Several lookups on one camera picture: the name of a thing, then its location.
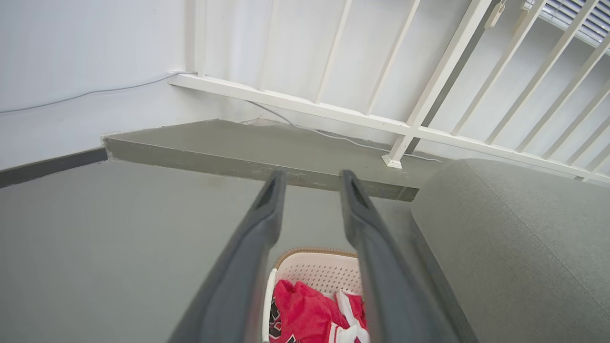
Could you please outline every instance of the white plastic basket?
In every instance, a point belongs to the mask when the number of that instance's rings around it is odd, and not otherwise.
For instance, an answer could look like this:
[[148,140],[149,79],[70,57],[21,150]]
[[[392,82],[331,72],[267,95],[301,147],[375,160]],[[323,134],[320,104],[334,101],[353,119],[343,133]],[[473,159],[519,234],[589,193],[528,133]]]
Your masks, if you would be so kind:
[[284,253],[271,270],[263,303],[262,341],[269,342],[269,316],[273,290],[279,280],[298,281],[327,297],[346,290],[362,295],[358,255],[325,248],[297,248]]

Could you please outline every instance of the gray sofa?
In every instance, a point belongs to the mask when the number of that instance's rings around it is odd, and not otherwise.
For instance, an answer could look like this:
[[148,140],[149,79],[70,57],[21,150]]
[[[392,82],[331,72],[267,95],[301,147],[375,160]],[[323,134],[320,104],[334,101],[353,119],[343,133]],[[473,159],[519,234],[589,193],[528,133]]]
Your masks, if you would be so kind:
[[610,189],[466,159],[412,203],[462,340],[610,342]]

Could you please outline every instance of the cable on wall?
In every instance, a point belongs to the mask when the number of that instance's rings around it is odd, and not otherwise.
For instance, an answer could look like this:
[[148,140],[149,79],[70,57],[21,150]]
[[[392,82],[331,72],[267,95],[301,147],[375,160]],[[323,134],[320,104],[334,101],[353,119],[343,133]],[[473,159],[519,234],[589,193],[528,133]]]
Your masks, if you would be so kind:
[[153,81],[149,81],[149,82],[145,82],[143,84],[135,84],[135,85],[129,85],[129,86],[125,86],[125,87],[118,87],[118,88],[108,88],[108,89],[101,89],[101,90],[92,90],[90,92],[85,92],[83,94],[79,94],[76,96],[71,96],[70,98],[65,98],[65,99],[61,99],[61,100],[57,100],[57,101],[52,101],[50,103],[44,103],[44,104],[40,104],[40,105],[35,105],[35,106],[29,106],[29,107],[21,107],[18,109],[11,109],[11,110],[2,110],[0,111],[0,114],[4,114],[4,113],[11,113],[11,112],[19,112],[22,110],[31,110],[31,109],[37,109],[39,107],[45,107],[45,106],[49,106],[49,105],[55,105],[55,104],[59,104],[59,103],[64,103],[66,101],[70,101],[70,100],[74,100],[74,99],[78,99],[78,98],[82,98],[83,96],[89,95],[89,94],[94,94],[94,93],[104,93],[104,92],[114,92],[117,90],[126,90],[126,89],[131,89],[131,88],[137,88],[137,87],[142,87],[142,86],[146,86],[149,84],[153,84],[159,81],[163,81],[166,79],[169,79],[170,77],[174,76],[174,75],[178,75],[178,74],[196,74],[194,71],[177,71],[174,73],[171,73],[167,76],[164,76],[162,78],[153,80]]
[[[329,137],[329,138],[332,138],[332,139],[346,140],[346,141],[348,141],[348,142],[350,142],[350,143],[352,143],[352,144],[355,144],[355,145],[357,145],[357,146],[361,146],[361,147],[363,147],[363,148],[375,149],[375,150],[383,151],[383,152],[385,152],[385,153],[389,153],[389,152],[390,152],[389,150],[385,150],[385,149],[382,149],[382,148],[377,148],[377,147],[375,147],[375,146],[364,145],[364,144],[360,144],[360,143],[354,142],[353,140],[351,140],[351,139],[349,139],[349,138],[345,138],[345,137],[337,137],[337,136],[334,136],[334,135],[325,134],[324,132],[318,131],[318,130],[316,130],[316,129],[306,128],[306,127],[304,127],[304,126],[300,126],[300,125],[294,124],[292,121],[290,121],[290,120],[289,120],[288,118],[286,118],[285,116],[283,116],[283,115],[281,115],[281,114],[279,114],[279,113],[277,113],[277,112],[275,112],[275,111],[273,111],[273,110],[270,110],[270,109],[266,108],[265,106],[263,106],[263,105],[261,105],[261,104],[255,103],[255,102],[253,102],[253,101],[248,101],[248,100],[246,100],[246,101],[247,101],[247,102],[249,102],[249,103],[251,103],[252,105],[255,105],[255,106],[258,106],[258,107],[262,108],[263,110],[266,110],[267,112],[269,112],[269,113],[271,113],[271,114],[275,114],[275,115],[277,115],[278,117],[282,118],[282,119],[283,119],[283,120],[285,120],[285,121],[286,121],[288,124],[290,124],[290,125],[292,125],[292,126],[296,127],[297,129],[302,129],[302,130],[307,130],[307,131],[315,132],[315,133],[317,133],[317,134],[320,134],[320,135],[323,135],[323,136],[325,136],[325,137]],[[418,159],[423,159],[423,160],[426,160],[426,161],[443,162],[443,161],[441,161],[441,160],[437,160],[437,159],[428,159],[428,158],[425,158],[425,157],[421,157],[421,156],[417,156],[417,155],[411,155],[411,154],[404,154],[404,156],[415,157],[415,158],[418,158]]]

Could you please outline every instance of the white metal railing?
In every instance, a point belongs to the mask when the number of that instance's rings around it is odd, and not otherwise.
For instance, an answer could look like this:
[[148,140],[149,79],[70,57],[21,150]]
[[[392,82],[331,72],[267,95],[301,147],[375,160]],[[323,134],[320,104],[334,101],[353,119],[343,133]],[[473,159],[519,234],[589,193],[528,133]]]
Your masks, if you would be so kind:
[[244,99],[247,101],[253,101],[255,103],[267,104],[271,106],[280,107],[283,109],[293,110],[309,115],[316,115],[319,117],[329,118],[345,123],[356,124],[365,126],[368,128],[378,129],[386,132],[392,132],[400,135],[394,143],[392,150],[388,155],[383,156],[383,161],[386,165],[395,168],[401,168],[400,159],[403,156],[408,144],[414,137],[430,140],[432,142],[447,144],[456,146],[459,148],[465,148],[472,151],[478,151],[493,156],[503,157],[513,161],[524,162],[527,164],[535,165],[538,167],[547,168],[550,170],[556,170],[566,174],[574,175],[583,180],[587,181],[593,179],[596,181],[610,183],[610,176],[599,172],[599,168],[605,163],[610,161],[610,145],[608,145],[597,157],[589,163],[586,168],[580,168],[574,165],[579,157],[581,157],[594,142],[608,129],[610,126],[610,118],[607,119],[593,134],[583,143],[581,147],[568,159],[566,163],[552,161],[549,158],[551,155],[567,140],[569,135],[576,129],[576,127],[583,122],[587,116],[595,110],[595,108],[601,103],[601,101],[610,93],[610,81],[600,90],[593,100],[584,108],[584,110],[576,117],[574,122],[563,132],[560,138],[553,144],[553,146],[543,156],[534,156],[532,154],[524,153],[523,150],[528,144],[535,138],[540,132],[542,127],[549,121],[549,119],[557,112],[557,110],[565,103],[565,100],[574,92],[574,90],[580,85],[583,79],[589,74],[593,66],[600,60],[604,51],[610,47],[610,38],[603,40],[601,45],[593,52],[589,60],[583,65],[576,76],[572,79],[570,84],[562,92],[562,95],[555,101],[555,103],[549,108],[549,110],[543,115],[543,117],[536,123],[532,128],[523,142],[519,145],[516,150],[505,148],[502,146],[494,145],[499,133],[504,129],[506,124],[513,118],[514,114],[518,112],[523,103],[531,96],[532,92],[540,84],[541,80],[549,72],[553,64],[557,61],[565,47],[568,45],[570,40],[574,37],[580,25],[586,20],[591,10],[595,7],[599,0],[587,0],[581,11],[577,14],[576,18],[572,21],[571,25],[566,29],[563,36],[559,39],[556,46],[553,48],[549,56],[544,60],[543,64],[538,69],[530,83],[522,91],[521,95],[517,98],[515,103],[509,109],[508,113],[500,121],[500,123],[493,130],[489,138],[483,142],[480,140],[470,139],[468,137],[460,136],[459,133],[464,127],[466,122],[471,118],[471,114],[474,112],[476,107],[480,104],[481,100],[485,97],[491,86],[498,79],[515,51],[527,35],[531,26],[539,16],[540,10],[546,3],[546,0],[538,0],[534,4],[534,7],[527,13],[523,21],[517,28],[512,40],[509,42],[504,54],[500,57],[496,66],[491,71],[489,77],[483,83],[483,86],[479,89],[474,100],[469,105],[458,124],[451,132],[443,132],[431,128],[422,126],[422,122],[426,117],[426,114],[430,110],[435,99],[438,97],[443,85],[453,68],[455,67],[461,54],[472,37],[476,27],[483,18],[485,11],[492,0],[472,0],[462,21],[456,29],[453,38],[449,42],[447,49],[445,50],[439,64],[437,65],[432,77],[428,81],[421,97],[419,98],[415,108],[411,112],[407,122],[393,120],[390,118],[380,117],[371,115],[371,112],[375,106],[375,102],[378,98],[379,91],[384,85],[384,81],[392,69],[392,65],[398,50],[404,40],[406,32],[413,20],[413,17],[417,11],[419,0],[414,0],[411,6],[405,13],[404,20],[400,29],[394,39],[390,52],[386,58],[384,66],[379,74],[379,78],[375,84],[370,99],[368,100],[367,108],[363,112],[356,110],[346,109],[343,107],[333,106],[330,104],[321,103],[322,96],[326,90],[330,72],[333,67],[336,50],[343,34],[346,19],[350,12],[352,0],[346,0],[345,5],[339,19],[339,26],[335,33],[335,37],[331,46],[331,50],[328,54],[325,69],[320,83],[320,88],[315,95],[314,99],[304,99],[297,96],[286,95],[278,92],[272,92],[266,90],[265,80],[267,74],[267,66],[270,58],[271,47],[274,43],[274,36],[276,28],[276,22],[278,18],[278,7],[280,0],[273,0],[272,12],[271,12],[271,24],[267,37],[267,46],[265,49],[265,57],[262,65],[262,76],[258,88],[250,87],[248,85],[239,84],[236,82],[226,81],[222,79],[211,78],[205,76],[205,59],[206,59],[206,0],[198,0],[198,11],[197,11],[197,24],[196,24],[196,70],[198,75],[177,75],[170,79],[170,84],[202,90],[205,92],[215,93],[224,96],[230,96],[233,98]]

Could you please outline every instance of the window blind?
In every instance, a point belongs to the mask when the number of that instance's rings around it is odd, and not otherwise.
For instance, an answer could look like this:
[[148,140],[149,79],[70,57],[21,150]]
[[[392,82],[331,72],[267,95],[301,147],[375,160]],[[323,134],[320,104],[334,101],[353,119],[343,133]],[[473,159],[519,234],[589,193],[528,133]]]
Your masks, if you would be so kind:
[[[572,23],[584,3],[585,0],[548,0],[540,11],[540,17],[565,30]],[[597,47],[608,34],[608,31],[610,31],[610,0],[600,0],[580,27],[576,36]]]

